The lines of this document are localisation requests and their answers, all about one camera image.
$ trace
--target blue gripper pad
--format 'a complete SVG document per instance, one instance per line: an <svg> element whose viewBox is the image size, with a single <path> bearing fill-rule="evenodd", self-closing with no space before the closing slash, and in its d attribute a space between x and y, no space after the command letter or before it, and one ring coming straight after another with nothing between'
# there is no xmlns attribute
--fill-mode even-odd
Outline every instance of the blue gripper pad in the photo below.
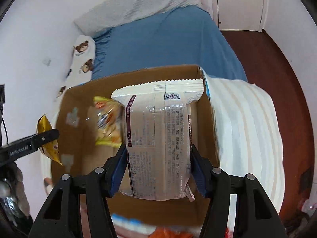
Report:
<svg viewBox="0 0 317 238"><path fill-rule="evenodd" d="M191 174L194 177L197 190L202 194L203 197L206 197L206 176L203 173L203 170L195 157L191 157Z"/></svg>
<svg viewBox="0 0 317 238"><path fill-rule="evenodd" d="M118 192L124 172L126 171L126 166L128 164L125 144L121 145L116 156L114 157L114 160L117 162L117 164L114 167L111 175L111 189L109 192L111 196L114 196L114 194Z"/></svg>

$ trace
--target qr code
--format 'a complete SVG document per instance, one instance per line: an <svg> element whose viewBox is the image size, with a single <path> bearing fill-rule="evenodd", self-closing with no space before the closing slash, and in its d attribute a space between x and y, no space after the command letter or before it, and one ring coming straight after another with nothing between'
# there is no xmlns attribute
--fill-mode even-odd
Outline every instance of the qr code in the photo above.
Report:
<svg viewBox="0 0 317 238"><path fill-rule="evenodd" d="M164 100L168 100L168 99L179 99L180 96L178 93L165 93L164 95Z"/></svg>

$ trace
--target brown floor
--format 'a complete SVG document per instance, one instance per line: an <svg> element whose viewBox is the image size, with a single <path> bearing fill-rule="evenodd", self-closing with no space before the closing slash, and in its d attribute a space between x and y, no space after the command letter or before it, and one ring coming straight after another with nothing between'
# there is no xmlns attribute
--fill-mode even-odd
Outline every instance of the brown floor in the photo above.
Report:
<svg viewBox="0 0 317 238"><path fill-rule="evenodd" d="M248 81L272 97L283 140L285 195L280 217L291 219L302 198L308 198L314 165L313 129L299 82L285 56L267 33L222 31L244 67Z"/></svg>

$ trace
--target black cable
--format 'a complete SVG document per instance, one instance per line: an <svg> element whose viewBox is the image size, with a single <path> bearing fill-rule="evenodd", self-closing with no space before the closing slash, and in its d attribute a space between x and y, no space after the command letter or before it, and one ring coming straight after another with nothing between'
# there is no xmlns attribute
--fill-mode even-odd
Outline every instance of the black cable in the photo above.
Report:
<svg viewBox="0 0 317 238"><path fill-rule="evenodd" d="M2 118L2 123L3 123L4 131L5 131L5 136L6 136L6 138L7 138L7 144L8 144L8 133L7 133L7 128L5 127L5 123L4 123L3 118Z"/></svg>

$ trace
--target white snack bag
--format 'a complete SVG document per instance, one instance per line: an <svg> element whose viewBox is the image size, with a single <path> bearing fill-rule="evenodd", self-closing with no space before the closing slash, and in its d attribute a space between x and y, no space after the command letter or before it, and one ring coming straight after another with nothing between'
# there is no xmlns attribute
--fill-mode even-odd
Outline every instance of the white snack bag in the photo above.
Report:
<svg viewBox="0 0 317 238"><path fill-rule="evenodd" d="M202 79L145 83L112 93L125 107L131 190L122 193L148 200L194 200L187 184L190 103L202 94Z"/></svg>

